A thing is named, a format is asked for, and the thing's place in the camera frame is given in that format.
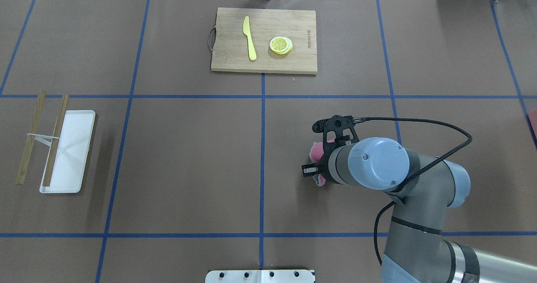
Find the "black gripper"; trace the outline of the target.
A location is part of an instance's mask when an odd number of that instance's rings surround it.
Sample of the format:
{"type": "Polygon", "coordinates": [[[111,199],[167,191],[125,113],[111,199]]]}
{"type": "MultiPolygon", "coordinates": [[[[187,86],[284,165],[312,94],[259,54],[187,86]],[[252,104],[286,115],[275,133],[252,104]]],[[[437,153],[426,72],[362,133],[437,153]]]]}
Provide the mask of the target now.
{"type": "Polygon", "coordinates": [[[331,179],[332,175],[330,174],[328,166],[331,154],[331,150],[324,151],[324,149],[310,149],[309,157],[311,163],[301,165],[302,176],[313,177],[314,175],[321,175],[325,179],[331,179]]]}

